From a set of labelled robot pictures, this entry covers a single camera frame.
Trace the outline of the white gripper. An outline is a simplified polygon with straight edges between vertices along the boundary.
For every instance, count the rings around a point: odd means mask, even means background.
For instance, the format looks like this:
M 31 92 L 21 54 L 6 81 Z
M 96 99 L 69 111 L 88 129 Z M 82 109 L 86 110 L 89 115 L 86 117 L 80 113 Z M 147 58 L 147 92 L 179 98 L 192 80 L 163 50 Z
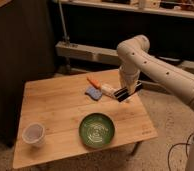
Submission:
M 138 83 L 139 75 L 140 71 L 137 68 L 128 70 L 127 68 L 121 66 L 119 68 L 119 80 L 121 87 L 126 88 L 130 94 L 133 94 Z

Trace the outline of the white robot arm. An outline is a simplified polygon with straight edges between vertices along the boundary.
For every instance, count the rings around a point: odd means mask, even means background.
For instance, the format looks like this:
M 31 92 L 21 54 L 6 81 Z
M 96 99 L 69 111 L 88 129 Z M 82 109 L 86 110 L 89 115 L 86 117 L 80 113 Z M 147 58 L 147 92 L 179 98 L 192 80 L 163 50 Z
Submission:
M 144 35 L 135 36 L 118 44 L 117 54 L 122 61 L 119 68 L 121 86 L 133 93 L 139 74 L 143 72 L 194 111 L 194 74 L 149 55 L 149 48 L 150 42 Z M 194 140 L 186 171 L 194 171 Z

